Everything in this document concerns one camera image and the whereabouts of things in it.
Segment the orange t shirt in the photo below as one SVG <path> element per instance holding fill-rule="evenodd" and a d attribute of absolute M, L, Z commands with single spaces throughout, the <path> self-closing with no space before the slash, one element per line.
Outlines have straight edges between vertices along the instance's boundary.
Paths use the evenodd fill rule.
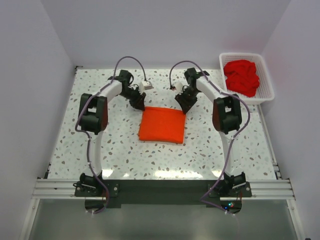
<path fill-rule="evenodd" d="M 146 106 L 142 114 L 138 137 L 144 142 L 182 144 L 186 115 L 178 109 Z"/>

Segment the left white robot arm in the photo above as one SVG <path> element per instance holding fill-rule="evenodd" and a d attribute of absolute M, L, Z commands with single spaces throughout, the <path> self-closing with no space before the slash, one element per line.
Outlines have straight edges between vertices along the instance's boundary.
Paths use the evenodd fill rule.
<path fill-rule="evenodd" d="M 80 175 L 75 185 L 78 191 L 87 191 L 92 196 L 109 197 L 109 190 L 102 177 L 101 146 L 102 137 L 109 122 L 108 103 L 121 96 L 129 101 L 132 108 L 145 110 L 145 90 L 151 84 L 146 75 L 140 84 L 133 84 L 134 76 L 127 70 L 112 75 L 96 93 L 84 93 L 80 97 L 75 131 L 87 136 L 86 164 L 89 173 Z"/>

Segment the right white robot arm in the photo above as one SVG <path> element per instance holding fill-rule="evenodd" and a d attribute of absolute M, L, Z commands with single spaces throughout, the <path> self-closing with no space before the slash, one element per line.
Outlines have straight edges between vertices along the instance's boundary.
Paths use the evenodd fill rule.
<path fill-rule="evenodd" d="M 222 89 L 208 80 L 207 72 L 188 68 L 184 77 L 188 85 L 177 83 L 175 100 L 186 114 L 197 102 L 197 95 L 203 93 L 212 103 L 212 124 L 221 138 L 224 166 L 216 183 L 208 190 L 220 196 L 235 196 L 246 185 L 246 175 L 241 167 L 240 147 L 236 137 L 242 124 L 241 101 L 238 95 L 223 93 Z"/>

